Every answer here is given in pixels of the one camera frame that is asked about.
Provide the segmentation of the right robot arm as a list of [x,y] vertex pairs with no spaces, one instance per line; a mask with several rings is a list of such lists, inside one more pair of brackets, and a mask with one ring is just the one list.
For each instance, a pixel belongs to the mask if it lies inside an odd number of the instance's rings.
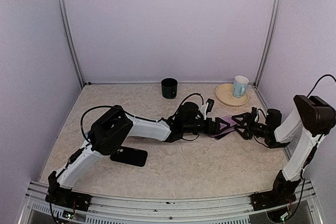
[[333,127],[335,127],[335,109],[318,96],[296,95],[295,107],[281,122],[281,112],[276,109],[267,111],[265,123],[256,121],[258,112],[232,116],[236,122],[234,129],[246,140],[263,138],[268,148],[284,148],[296,142],[282,176],[287,182],[301,179],[306,166],[311,162],[317,148]]

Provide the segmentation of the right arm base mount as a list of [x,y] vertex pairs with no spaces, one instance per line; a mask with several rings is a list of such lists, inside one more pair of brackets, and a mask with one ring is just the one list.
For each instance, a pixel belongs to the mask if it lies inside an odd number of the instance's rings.
[[250,195],[250,200],[254,211],[285,205],[290,203],[290,201],[296,201],[296,199],[297,198],[295,194],[284,197],[276,197],[271,190],[261,193],[253,193]]

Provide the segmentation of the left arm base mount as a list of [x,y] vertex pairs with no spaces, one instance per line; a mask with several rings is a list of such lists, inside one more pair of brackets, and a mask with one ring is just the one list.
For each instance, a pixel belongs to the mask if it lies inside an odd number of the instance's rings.
[[58,191],[48,193],[45,201],[57,206],[87,212],[91,202],[91,195],[60,188]]

